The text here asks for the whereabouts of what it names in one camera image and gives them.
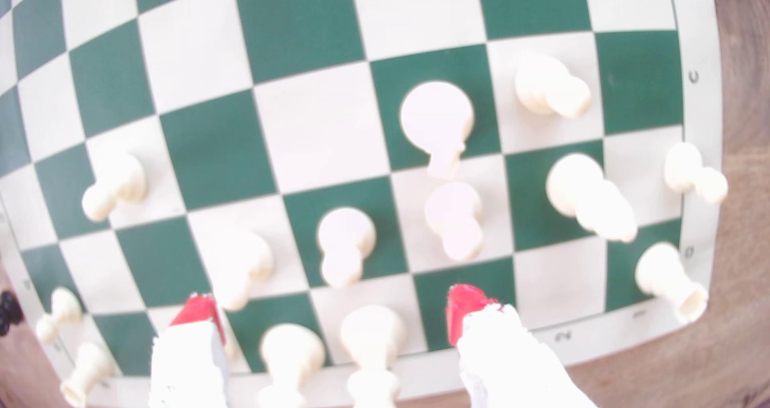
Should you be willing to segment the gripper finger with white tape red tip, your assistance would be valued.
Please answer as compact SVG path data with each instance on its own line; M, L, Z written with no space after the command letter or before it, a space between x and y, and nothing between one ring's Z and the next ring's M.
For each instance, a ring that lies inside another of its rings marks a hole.
M226 336L211 294L192 294L154 340L150 407L229 407Z
M515 307L476 286L448 290L448 340L472 407L595 407Z

